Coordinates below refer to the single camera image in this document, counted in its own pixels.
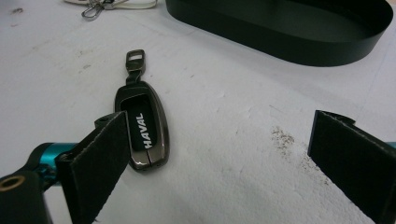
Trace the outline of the black key rack with tray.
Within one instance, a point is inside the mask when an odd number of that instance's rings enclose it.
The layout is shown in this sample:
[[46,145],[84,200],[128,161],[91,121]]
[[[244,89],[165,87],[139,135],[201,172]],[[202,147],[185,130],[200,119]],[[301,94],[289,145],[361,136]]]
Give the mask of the black key rack with tray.
[[310,66],[367,56],[390,26],[387,0],[165,0],[179,21]]

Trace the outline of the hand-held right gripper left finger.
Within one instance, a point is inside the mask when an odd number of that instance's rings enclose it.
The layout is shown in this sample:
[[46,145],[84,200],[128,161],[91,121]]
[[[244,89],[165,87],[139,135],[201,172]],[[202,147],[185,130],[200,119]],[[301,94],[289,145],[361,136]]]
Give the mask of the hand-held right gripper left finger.
[[130,158],[127,116],[98,119],[95,129],[55,159],[73,224],[92,224]]

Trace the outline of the dark metal car key fob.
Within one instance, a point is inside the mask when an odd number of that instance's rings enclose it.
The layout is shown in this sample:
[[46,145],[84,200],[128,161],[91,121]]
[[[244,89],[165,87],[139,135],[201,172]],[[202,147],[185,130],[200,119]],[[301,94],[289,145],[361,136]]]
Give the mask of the dark metal car key fob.
[[131,141],[131,166],[138,172],[165,165],[170,154],[169,131],[163,105],[156,91],[141,76],[146,69],[142,49],[126,54],[126,85],[115,97],[115,111],[125,111]]

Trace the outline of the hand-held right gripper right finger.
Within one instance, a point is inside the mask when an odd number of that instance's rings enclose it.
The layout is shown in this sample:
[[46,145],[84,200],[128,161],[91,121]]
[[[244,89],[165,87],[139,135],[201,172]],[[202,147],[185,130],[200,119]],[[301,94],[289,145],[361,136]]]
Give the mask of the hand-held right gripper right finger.
[[318,110],[307,155],[375,224],[396,224],[396,143]]

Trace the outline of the white key with metal ring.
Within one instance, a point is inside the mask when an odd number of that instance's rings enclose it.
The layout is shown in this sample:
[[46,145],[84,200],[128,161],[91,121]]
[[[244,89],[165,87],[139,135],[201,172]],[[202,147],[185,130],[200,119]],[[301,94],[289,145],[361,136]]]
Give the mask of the white key with metal ring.
[[66,3],[84,6],[81,13],[85,21],[96,20],[102,11],[114,9],[141,10],[157,6],[158,0],[64,0]]

